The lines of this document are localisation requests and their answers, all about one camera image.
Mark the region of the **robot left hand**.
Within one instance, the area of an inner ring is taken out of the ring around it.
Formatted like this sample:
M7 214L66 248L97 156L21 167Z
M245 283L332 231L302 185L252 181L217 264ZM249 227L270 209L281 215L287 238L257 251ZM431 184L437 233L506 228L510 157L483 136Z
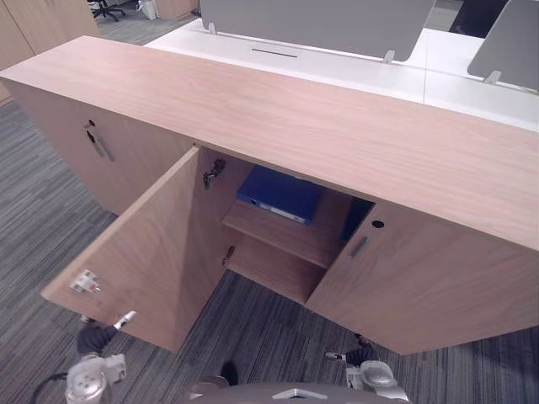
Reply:
M81 316L82 326L77 332L76 350L80 356L102 354L104 349L115 338L118 332L137 315L136 311L128 311L113 325L98 323L96 320Z

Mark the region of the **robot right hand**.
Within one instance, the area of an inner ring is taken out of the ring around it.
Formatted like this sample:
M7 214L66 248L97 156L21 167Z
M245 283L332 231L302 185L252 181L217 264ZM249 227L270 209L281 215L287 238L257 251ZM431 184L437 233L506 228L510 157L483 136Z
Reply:
M356 349L350 350L346 353L327 351L324 353L324 358L336 362L350 364L355 367L360 367L366 361L380 359L374 345L368 338L365 338L359 333L355 333L355 339L358 343L358 347Z

